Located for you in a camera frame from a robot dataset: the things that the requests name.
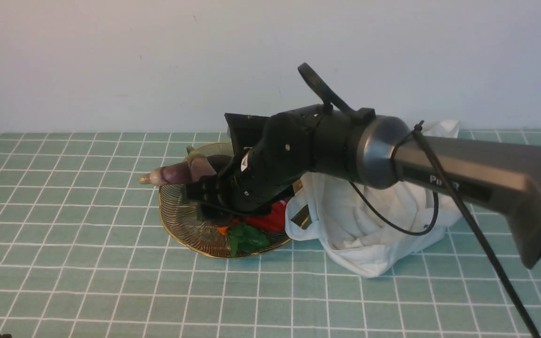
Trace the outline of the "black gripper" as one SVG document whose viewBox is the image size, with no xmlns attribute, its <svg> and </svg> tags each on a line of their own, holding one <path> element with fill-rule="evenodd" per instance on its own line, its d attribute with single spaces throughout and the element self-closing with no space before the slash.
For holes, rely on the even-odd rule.
<svg viewBox="0 0 541 338">
<path fill-rule="evenodd" d="M 268 214 L 307 172 L 358 183 L 358 144 L 375 117 L 372 108 L 350 115 L 320 104 L 270 117 L 227 113 L 234 158 L 185 184 L 185 200 L 196 203 L 198 220 L 227 227 L 235 215 Z"/>
</svg>

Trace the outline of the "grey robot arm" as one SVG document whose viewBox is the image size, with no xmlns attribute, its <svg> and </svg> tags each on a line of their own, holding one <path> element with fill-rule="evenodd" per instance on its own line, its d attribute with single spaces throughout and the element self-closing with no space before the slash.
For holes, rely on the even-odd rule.
<svg viewBox="0 0 541 338">
<path fill-rule="evenodd" d="M 220 212 L 261 215 L 306 172 L 384 190 L 404 181 L 502 214 L 526 268 L 541 259 L 541 146 L 425 136 L 371 108 L 311 105 L 271 117 L 226 114 L 239 152 L 183 195 Z"/>
</svg>

